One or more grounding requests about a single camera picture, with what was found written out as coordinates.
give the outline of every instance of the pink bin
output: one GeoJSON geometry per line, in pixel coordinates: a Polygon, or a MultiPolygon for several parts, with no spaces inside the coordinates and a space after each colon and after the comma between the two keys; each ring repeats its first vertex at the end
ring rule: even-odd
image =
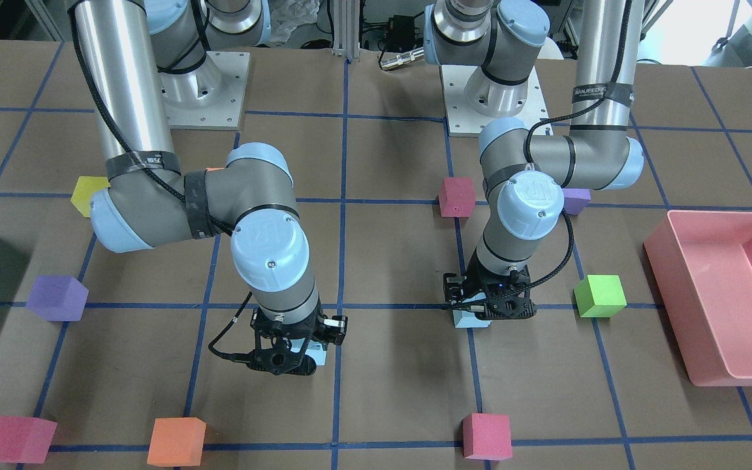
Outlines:
{"type": "Polygon", "coordinates": [[[669,211],[645,242],[696,386],[752,386],[752,212],[669,211]]]}

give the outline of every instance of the yellow cube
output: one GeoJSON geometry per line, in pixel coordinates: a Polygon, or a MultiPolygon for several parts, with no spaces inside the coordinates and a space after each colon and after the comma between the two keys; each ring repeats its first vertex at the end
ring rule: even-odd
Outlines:
{"type": "Polygon", "coordinates": [[[74,193],[71,195],[71,203],[83,214],[83,217],[89,217],[92,212],[89,204],[92,195],[105,187],[110,187],[110,181],[106,179],[106,176],[80,176],[74,187],[74,193]]]}

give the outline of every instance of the white mounting plate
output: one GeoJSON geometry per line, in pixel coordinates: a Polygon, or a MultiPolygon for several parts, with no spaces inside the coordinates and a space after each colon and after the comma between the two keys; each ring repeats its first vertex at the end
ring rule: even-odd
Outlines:
{"type": "Polygon", "coordinates": [[[164,110],[171,129],[239,130],[251,54],[210,51],[208,56],[225,75],[222,92],[216,101],[201,108],[176,108],[165,102],[164,110]]]}
{"type": "MultiPolygon", "coordinates": [[[[472,65],[442,65],[441,78],[443,81],[443,98],[445,99],[445,112],[448,116],[448,134],[454,137],[477,137],[492,117],[481,115],[475,111],[463,95],[466,82],[477,67],[472,65]]],[[[527,99],[517,115],[518,118],[530,127],[539,119],[548,118],[547,106],[544,103],[544,95],[538,83],[538,74],[535,68],[530,72],[528,82],[527,99]]],[[[550,125],[543,125],[535,130],[537,134],[553,134],[550,125]]]]}

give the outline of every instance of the orange cube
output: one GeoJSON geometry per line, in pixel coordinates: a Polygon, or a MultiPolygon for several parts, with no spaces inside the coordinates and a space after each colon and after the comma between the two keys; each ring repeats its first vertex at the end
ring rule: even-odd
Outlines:
{"type": "Polygon", "coordinates": [[[156,418],[147,463],[155,467],[199,466],[205,426],[199,418],[156,418]]]}

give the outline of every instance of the pink cube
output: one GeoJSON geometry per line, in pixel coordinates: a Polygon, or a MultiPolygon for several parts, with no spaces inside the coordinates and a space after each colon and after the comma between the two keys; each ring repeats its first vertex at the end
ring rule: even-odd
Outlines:
{"type": "Polygon", "coordinates": [[[51,420],[0,416],[0,462],[45,462],[56,429],[51,420]]]}
{"type": "Polygon", "coordinates": [[[669,211],[645,242],[696,386],[752,386],[752,212],[669,211]]]}
{"type": "Polygon", "coordinates": [[[565,211],[572,216],[581,214],[588,202],[591,202],[590,189],[565,187],[561,192],[565,194],[565,211]]]}
{"type": "Polygon", "coordinates": [[[471,178],[443,178],[439,188],[439,215],[469,217],[475,209],[475,185],[471,178]]]}
{"type": "Polygon", "coordinates": [[[25,306],[47,321],[79,321],[89,289],[71,276],[37,276],[25,306]]]}
{"type": "Polygon", "coordinates": [[[512,458],[510,417],[472,413],[463,418],[463,457],[475,460],[512,458]]]}

